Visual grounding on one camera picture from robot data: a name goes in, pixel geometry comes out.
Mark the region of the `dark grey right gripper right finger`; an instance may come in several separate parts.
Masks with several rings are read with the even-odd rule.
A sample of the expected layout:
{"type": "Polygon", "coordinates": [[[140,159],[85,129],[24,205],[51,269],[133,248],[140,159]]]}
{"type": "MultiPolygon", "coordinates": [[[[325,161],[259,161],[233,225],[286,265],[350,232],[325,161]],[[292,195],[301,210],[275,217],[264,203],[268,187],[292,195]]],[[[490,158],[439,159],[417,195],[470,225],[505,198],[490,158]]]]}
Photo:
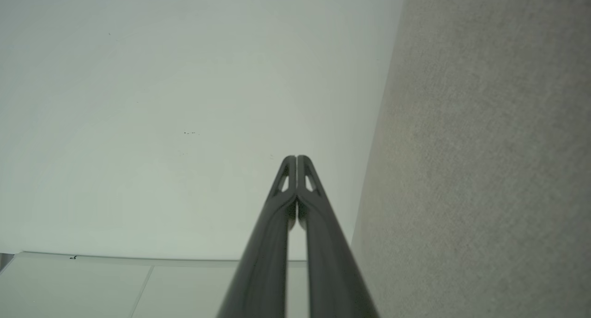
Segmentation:
{"type": "Polygon", "coordinates": [[[378,310],[312,160],[298,156],[298,221],[308,245],[312,318],[377,318],[378,310]]]}

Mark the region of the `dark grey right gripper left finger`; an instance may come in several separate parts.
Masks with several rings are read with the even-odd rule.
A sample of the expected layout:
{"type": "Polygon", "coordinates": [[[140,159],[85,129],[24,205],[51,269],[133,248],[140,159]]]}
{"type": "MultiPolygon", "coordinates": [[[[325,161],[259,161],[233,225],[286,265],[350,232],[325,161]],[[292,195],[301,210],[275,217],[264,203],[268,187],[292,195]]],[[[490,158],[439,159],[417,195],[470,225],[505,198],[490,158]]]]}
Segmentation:
{"type": "Polygon", "coordinates": [[[283,159],[218,311],[218,318],[284,318],[289,220],[296,205],[297,158],[283,159]]]}

